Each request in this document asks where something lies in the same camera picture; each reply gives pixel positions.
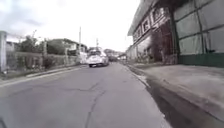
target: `white sky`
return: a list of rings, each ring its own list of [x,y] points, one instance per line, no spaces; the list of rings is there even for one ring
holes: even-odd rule
[[[16,35],[69,38],[103,48],[124,51],[140,0],[0,0],[0,30]]]

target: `window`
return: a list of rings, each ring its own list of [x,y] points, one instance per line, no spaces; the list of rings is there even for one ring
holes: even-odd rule
[[[142,36],[142,29],[141,26],[139,26],[133,35],[134,42],[137,41],[139,38],[141,38],[141,36]]]
[[[153,21],[156,22],[164,14],[164,9],[163,8],[158,8],[158,9],[154,10],[152,14],[153,14]]]
[[[147,32],[150,29],[150,21],[149,18],[146,17],[146,19],[142,23],[142,31],[143,33]]]

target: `car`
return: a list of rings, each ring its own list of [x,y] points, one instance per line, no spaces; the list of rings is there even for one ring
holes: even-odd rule
[[[108,66],[109,58],[102,50],[93,50],[88,54],[87,64],[90,68],[93,66]]]

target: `building wall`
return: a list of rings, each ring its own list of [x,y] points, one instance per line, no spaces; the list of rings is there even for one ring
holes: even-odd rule
[[[224,64],[224,59],[214,60],[224,53],[223,6],[223,0],[194,0],[175,11],[179,63],[218,67]]]

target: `house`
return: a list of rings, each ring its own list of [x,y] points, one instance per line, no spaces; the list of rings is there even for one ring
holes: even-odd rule
[[[141,0],[128,31],[134,44],[126,51],[127,58],[140,62],[153,60],[174,63],[175,51],[170,24],[167,7],[157,5],[156,0]]]
[[[223,5],[223,0],[141,0],[127,51],[137,49],[138,60],[144,49],[154,61],[224,67]]]

